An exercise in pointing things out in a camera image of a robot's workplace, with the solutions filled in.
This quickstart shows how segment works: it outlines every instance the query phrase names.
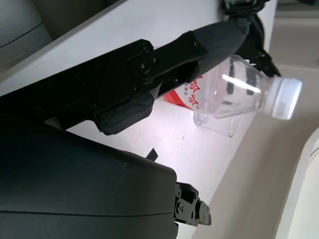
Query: black bracket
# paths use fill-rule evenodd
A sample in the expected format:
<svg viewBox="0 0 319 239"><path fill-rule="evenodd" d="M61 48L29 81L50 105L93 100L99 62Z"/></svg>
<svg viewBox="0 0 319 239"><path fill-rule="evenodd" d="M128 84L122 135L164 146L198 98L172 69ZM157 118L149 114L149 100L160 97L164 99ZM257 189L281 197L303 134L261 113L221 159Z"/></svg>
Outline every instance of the black bracket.
<svg viewBox="0 0 319 239"><path fill-rule="evenodd" d="M223 0L222 9L231 17L246 17L255 14L265 7L267 0Z"/></svg>
<svg viewBox="0 0 319 239"><path fill-rule="evenodd" d="M211 225L209 207L200 200L198 191L189 184L176 183L175 221L192 226Z"/></svg>

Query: white surface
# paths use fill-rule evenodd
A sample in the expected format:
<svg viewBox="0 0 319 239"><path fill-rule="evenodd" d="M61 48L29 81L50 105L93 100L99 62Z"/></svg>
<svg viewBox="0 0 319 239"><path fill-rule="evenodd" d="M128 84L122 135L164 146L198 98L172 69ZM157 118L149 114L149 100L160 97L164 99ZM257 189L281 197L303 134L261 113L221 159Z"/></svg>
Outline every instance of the white surface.
<svg viewBox="0 0 319 239"><path fill-rule="evenodd" d="M129 0L55 48L48 46L37 60L30 58L3 74L7 80L1 84L0 96L141 38L162 46L188 30L218 21L218 2ZM272 0L260 14L265 25L266 49L275 8L276 1ZM105 136L92 122L81 123L70 131L141 156L155 148L157 162L172 167L179 181L192 184L200 198L209 203L254 114L242 116L233 138L195 126L192 116L191 111L156 102L149 118L118 135ZM191 238L195 230L181 225L178 238Z"/></svg>
<svg viewBox="0 0 319 239"><path fill-rule="evenodd" d="M276 64L319 69L319 17L307 18L308 14L302 19L276 18L276 44L270 49Z"/></svg>
<svg viewBox="0 0 319 239"><path fill-rule="evenodd" d="M316 214L314 210L319 212L319 158L308 168L314 145L318 139L319 128L308 139L301 153L279 222L276 239L318 238L319 214Z"/></svg>
<svg viewBox="0 0 319 239"><path fill-rule="evenodd" d="M317 239L319 237L319 155L311 156L300 191L288 239Z"/></svg>

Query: clear plastic bottle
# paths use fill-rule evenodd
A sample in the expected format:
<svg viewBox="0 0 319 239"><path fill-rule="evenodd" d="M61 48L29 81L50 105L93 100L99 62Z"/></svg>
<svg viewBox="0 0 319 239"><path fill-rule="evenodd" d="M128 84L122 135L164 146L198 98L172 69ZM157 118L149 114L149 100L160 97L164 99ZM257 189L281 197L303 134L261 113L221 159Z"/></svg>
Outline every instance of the clear plastic bottle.
<svg viewBox="0 0 319 239"><path fill-rule="evenodd" d="M290 120L302 88L294 78L269 78L233 55L196 81L163 96L163 100L216 119L262 112Z"/></svg>

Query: black screw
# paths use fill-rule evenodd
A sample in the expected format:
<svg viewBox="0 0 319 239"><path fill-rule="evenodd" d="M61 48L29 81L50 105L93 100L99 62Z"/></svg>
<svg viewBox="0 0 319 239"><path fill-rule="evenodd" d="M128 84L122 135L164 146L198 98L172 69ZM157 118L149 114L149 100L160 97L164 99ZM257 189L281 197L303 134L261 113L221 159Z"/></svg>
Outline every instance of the black screw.
<svg viewBox="0 0 319 239"><path fill-rule="evenodd" d="M176 213L183 212L183 209L184 209L183 205L181 203L178 203L176 207Z"/></svg>
<svg viewBox="0 0 319 239"><path fill-rule="evenodd" d="M143 45L142 45L142 51L143 51L144 53L149 53L149 52L150 52L149 46L146 45L146 44L143 44Z"/></svg>
<svg viewBox="0 0 319 239"><path fill-rule="evenodd" d="M147 74L151 70L151 66L147 61L142 61L137 64L137 70L143 74Z"/></svg>
<svg viewBox="0 0 319 239"><path fill-rule="evenodd" d="M156 65L158 63L158 59L157 58L153 58L152 62L153 62L154 65Z"/></svg>
<svg viewBox="0 0 319 239"><path fill-rule="evenodd" d="M41 106L35 106L33 109L38 115L42 115L45 113L45 108Z"/></svg>

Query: black clamp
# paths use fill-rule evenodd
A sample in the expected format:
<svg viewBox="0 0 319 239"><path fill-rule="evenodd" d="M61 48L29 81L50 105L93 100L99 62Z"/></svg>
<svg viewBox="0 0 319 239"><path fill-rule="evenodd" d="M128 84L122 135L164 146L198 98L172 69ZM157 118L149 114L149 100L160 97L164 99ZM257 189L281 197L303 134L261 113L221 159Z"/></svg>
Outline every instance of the black clamp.
<svg viewBox="0 0 319 239"><path fill-rule="evenodd" d="M269 0L223 0L223 13L227 16L246 17L258 13Z"/></svg>
<svg viewBox="0 0 319 239"><path fill-rule="evenodd" d="M189 184L176 183L174 218L192 226L211 225L209 207L200 200L198 191Z"/></svg>
<svg viewBox="0 0 319 239"><path fill-rule="evenodd" d="M280 76L271 56L264 49L265 33L260 19L257 14L249 16L248 19L251 22L248 36L235 55L249 60L251 65L269 77Z"/></svg>

